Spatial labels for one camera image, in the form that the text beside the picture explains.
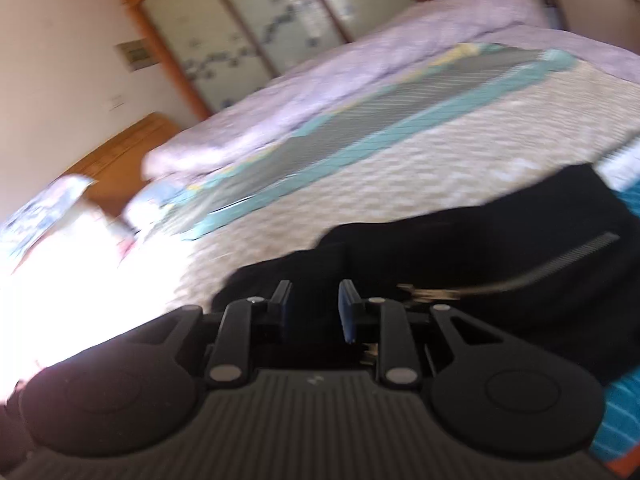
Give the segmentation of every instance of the purple blanket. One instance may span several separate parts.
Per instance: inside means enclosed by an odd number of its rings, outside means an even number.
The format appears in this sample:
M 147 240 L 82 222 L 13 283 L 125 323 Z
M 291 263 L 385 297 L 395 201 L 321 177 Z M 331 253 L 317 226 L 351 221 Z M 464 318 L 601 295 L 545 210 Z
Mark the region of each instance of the purple blanket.
M 620 78 L 640 82 L 640 57 L 544 28 L 529 0 L 434 0 L 416 4 L 356 43 L 310 60 L 267 88 L 150 152 L 146 178 L 211 173 L 276 140 L 320 112 L 458 43 L 560 48 Z

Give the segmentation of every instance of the black fabric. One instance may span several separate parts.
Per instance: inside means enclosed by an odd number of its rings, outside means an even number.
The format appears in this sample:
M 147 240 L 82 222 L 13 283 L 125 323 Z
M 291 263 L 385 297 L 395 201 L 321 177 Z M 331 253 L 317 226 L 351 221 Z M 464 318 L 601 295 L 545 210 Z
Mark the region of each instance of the black fabric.
M 535 285 L 465 298 L 454 306 L 564 356 L 602 383 L 640 363 L 640 220 L 589 165 L 570 166 L 489 204 L 386 224 L 348 224 L 315 249 L 244 267 L 213 299 L 214 310 L 269 297 L 293 282 L 287 336 L 342 338 L 337 287 L 349 278 L 366 298 L 405 301 L 398 288 L 459 288 L 514 278 L 605 232 L 620 240 Z

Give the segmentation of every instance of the blue striped fabric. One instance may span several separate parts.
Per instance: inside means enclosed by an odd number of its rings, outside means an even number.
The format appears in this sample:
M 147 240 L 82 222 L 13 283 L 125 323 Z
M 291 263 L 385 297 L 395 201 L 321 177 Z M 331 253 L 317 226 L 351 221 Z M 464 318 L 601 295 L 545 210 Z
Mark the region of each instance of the blue striped fabric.
M 640 217 L 640 182 L 618 193 L 626 206 Z M 640 367 L 605 390 L 604 419 L 591 444 L 591 452 L 604 462 L 625 456 L 640 444 Z

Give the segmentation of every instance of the zipper pull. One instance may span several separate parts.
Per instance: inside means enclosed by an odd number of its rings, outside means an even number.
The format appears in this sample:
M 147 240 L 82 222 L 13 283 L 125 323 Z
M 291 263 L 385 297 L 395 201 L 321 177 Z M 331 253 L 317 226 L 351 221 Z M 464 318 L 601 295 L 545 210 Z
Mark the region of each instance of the zipper pull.
M 459 301 L 460 291 L 445 288 L 415 288 L 413 285 L 398 283 L 398 288 L 411 294 L 416 303 L 432 303 L 433 301 Z

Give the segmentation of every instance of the metal zipper teeth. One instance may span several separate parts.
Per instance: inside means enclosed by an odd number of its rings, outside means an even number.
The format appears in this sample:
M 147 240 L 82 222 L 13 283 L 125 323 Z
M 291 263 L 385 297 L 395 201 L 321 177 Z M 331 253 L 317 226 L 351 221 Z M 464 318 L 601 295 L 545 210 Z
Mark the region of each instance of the metal zipper teeth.
M 620 240 L 620 236 L 615 233 L 606 232 L 601 234 L 597 238 L 562 254 L 558 258 L 547 262 L 525 274 L 521 274 L 516 278 L 505 280 L 503 282 L 491 283 L 489 285 L 479 286 L 466 286 L 462 288 L 447 288 L 447 289 L 420 289 L 414 288 L 413 285 L 398 285 L 399 288 L 407 290 L 412 293 L 414 300 L 419 303 L 430 303 L 434 300 L 460 300 L 465 296 L 484 296 L 488 294 L 498 294 L 500 292 L 510 292 L 524 288 L 529 285 L 533 285 L 544 278 L 559 272 L 578 262 L 579 260 L 590 256 L 606 247 L 609 247 L 614 242 Z

